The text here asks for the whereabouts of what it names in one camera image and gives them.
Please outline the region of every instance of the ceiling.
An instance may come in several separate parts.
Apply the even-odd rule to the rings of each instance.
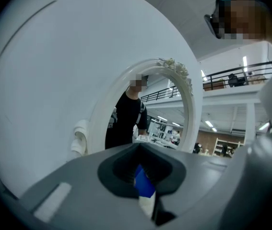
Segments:
[[[235,109],[237,109],[236,118],[233,121]],[[161,116],[168,120],[168,123],[184,124],[184,109],[176,108],[154,108],[148,109],[148,115],[157,118]],[[210,121],[220,133],[230,133],[231,130],[246,129],[247,108],[246,105],[214,105],[203,106],[200,130],[212,131],[205,123]],[[255,122],[256,131],[268,121],[268,116],[261,104],[255,104]]]
[[[212,14],[215,0],[146,0],[157,8],[182,34],[197,60],[242,46],[236,40],[218,40],[204,21]]]

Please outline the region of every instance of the railing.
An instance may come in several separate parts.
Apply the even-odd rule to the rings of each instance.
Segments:
[[[262,66],[267,65],[271,65],[271,67],[262,68]],[[258,72],[262,70],[269,71],[265,73],[247,75],[249,72]],[[230,87],[239,87],[254,84],[256,81],[262,81],[264,83],[267,80],[264,75],[269,75],[269,77],[271,77],[272,61],[248,65],[246,67],[237,67],[207,75],[203,77],[203,89],[205,91],[223,89],[228,85]]]
[[[207,80],[203,80],[203,89],[205,91],[208,91],[208,90],[213,90],[213,89],[223,89],[224,87],[226,87],[228,85],[230,85],[230,87],[250,85],[250,84],[252,84],[252,82],[260,81],[260,79],[254,79],[253,77],[256,77],[256,76],[262,77],[264,75],[272,75],[272,67],[267,67],[264,69],[258,68],[258,67],[267,66],[267,65],[272,66],[272,61],[248,65],[248,66],[246,66],[248,68],[247,72],[244,71],[245,67],[237,67],[237,68],[224,70],[224,71],[220,71],[217,73],[207,75],[207,76],[205,76],[205,78],[207,78]],[[251,76],[247,76],[248,72],[256,72],[256,71],[261,71],[261,70],[270,70],[271,72],[265,72],[265,73],[253,74]],[[236,76],[241,75],[242,77],[235,78],[235,80],[237,80],[237,81],[230,81],[229,76],[231,74],[234,74]],[[177,87],[172,86],[172,87],[145,95],[145,96],[141,97],[141,101],[142,102],[156,101],[156,100],[163,99],[163,98],[172,98],[172,97],[178,97],[178,96],[180,96],[180,93],[179,93]]]
[[[176,96],[180,96],[180,93],[179,93],[176,86],[172,86],[172,87],[145,95],[145,96],[141,97],[141,101],[142,102],[156,101],[158,99],[172,98],[172,97],[176,97]]]

